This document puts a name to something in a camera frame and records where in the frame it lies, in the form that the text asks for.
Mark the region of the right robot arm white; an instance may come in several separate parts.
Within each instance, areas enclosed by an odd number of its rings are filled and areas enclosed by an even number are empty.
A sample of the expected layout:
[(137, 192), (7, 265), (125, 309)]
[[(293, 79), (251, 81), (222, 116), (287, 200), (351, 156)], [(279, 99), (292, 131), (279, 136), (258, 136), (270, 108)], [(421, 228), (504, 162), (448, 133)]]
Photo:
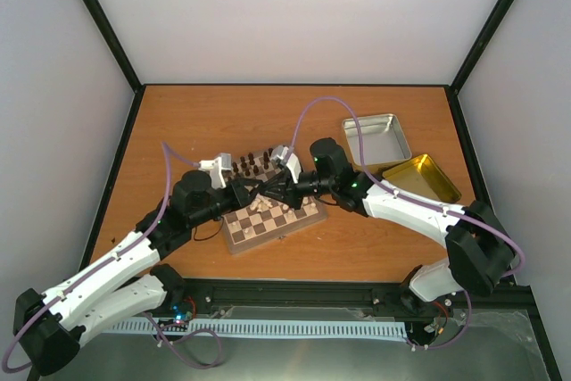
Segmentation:
[(261, 194), (295, 209), (306, 198), (329, 195), (345, 211), (388, 220), (432, 239), (445, 249), (446, 258), (414, 269), (404, 281), (419, 300), (431, 302), (461, 291), (486, 297), (508, 275), (516, 248), (486, 204), (439, 203), (357, 171), (330, 137), (314, 142), (310, 153), (314, 168), (305, 171), (292, 149), (274, 148), (269, 160), (280, 171)]

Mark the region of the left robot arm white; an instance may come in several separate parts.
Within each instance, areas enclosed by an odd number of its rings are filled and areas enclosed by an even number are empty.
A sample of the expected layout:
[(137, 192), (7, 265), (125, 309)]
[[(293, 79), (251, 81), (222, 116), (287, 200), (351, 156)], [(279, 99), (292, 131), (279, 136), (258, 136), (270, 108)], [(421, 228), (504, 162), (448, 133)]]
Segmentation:
[(160, 306), (179, 310), (184, 281), (164, 259), (190, 240), (194, 228), (247, 206), (260, 186), (258, 179), (238, 177), (215, 187), (200, 170), (169, 183), (157, 208), (104, 256), (57, 286), (18, 296), (12, 345), (48, 376), (113, 324)]

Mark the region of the white chess pieces pile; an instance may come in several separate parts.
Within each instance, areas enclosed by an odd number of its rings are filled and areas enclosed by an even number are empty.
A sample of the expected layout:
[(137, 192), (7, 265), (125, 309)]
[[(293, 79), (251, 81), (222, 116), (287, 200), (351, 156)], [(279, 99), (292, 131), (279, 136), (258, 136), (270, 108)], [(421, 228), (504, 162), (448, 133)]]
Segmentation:
[(273, 208), (273, 202), (270, 198), (263, 195), (256, 195), (249, 206), (250, 211), (262, 212), (269, 211)]

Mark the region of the wooden chess board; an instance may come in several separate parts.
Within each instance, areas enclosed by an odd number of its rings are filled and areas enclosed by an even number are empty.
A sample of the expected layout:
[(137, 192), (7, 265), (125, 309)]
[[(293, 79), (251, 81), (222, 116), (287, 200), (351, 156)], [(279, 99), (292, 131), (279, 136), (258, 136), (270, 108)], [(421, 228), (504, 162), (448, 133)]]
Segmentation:
[(283, 238), (327, 218), (326, 205), (311, 197), (315, 203), (313, 213), (307, 214), (303, 207), (292, 210), (295, 220), (290, 221), (282, 211), (282, 204), (274, 199), (269, 211), (254, 212), (245, 206), (223, 216), (222, 231), (230, 253), (237, 254), (271, 240)]

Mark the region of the dark chess pieces rows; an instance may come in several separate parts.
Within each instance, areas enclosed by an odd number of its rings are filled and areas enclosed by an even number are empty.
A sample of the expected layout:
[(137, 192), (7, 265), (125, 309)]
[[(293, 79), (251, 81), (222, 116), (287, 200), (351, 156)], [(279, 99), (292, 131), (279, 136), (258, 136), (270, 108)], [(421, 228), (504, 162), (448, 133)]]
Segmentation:
[(273, 147), (234, 157), (229, 178), (255, 178), (262, 181), (273, 178), (278, 168), (271, 162)]

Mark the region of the open silver tin box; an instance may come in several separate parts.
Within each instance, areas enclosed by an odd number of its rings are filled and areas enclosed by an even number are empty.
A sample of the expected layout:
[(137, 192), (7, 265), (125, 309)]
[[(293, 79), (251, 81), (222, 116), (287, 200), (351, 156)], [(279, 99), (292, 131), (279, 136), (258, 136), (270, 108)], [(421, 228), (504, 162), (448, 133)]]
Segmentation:
[[(366, 166), (373, 170), (409, 160), (412, 156), (398, 117), (392, 113), (359, 117)], [(352, 165), (361, 169), (358, 130), (352, 118), (342, 121), (345, 147)]]

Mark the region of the gold tin lid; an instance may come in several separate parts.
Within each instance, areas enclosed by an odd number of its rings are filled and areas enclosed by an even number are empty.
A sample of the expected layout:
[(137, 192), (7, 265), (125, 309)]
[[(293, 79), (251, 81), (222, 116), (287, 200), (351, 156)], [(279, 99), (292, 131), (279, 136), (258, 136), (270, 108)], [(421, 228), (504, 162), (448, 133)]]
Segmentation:
[(461, 198), (458, 188), (427, 153), (395, 165), (382, 175), (400, 189), (438, 202), (457, 203)]

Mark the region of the black frame post left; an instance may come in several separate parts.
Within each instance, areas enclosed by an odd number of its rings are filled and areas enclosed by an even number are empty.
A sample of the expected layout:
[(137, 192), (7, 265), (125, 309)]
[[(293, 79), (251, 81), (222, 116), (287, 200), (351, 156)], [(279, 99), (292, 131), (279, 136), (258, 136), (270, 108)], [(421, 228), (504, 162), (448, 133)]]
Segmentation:
[(143, 84), (135, 72), (116, 32), (114, 31), (107, 14), (99, 0), (81, 0), (87, 8), (94, 24), (96, 25), (103, 41), (108, 46), (112, 57), (120, 68), (130, 88), (137, 92)]

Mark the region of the black frame post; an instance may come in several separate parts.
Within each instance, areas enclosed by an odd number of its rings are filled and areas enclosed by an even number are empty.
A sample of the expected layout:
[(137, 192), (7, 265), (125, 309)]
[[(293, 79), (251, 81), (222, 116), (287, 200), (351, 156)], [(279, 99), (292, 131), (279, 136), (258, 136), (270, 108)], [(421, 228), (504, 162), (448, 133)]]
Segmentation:
[(450, 84), (449, 98), (458, 96), (516, 0), (497, 0), (466, 58)]
[(112, 57), (120, 68), (130, 88), (137, 92), (143, 84), (135, 72), (116, 32), (114, 31), (107, 14), (99, 0), (81, 0), (87, 8), (94, 24), (96, 25), (103, 41), (108, 46)]

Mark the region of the black frame post right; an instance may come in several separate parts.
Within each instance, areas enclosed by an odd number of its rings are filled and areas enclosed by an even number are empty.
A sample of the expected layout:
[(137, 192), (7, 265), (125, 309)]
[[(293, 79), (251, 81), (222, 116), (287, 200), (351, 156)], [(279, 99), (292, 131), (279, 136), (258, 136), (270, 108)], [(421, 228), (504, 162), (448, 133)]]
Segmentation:
[(466, 58), (450, 84), (449, 98), (458, 96), (516, 0), (497, 0)]

